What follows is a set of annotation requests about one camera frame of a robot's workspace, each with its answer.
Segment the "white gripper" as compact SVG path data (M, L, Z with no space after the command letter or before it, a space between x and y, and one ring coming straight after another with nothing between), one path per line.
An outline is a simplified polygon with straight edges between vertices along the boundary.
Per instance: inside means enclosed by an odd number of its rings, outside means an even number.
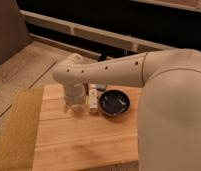
M64 88L64 113L67 113L69 108L73 111L80 111L86 103L86 93L83 84L65 84Z

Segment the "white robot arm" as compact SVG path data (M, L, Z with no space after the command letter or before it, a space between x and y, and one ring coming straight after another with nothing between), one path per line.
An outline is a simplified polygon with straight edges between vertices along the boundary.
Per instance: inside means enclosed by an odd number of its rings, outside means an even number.
M79 104L85 83L140 87L139 171L201 171L201 52L171 49L85 64L72 54L53 78Z

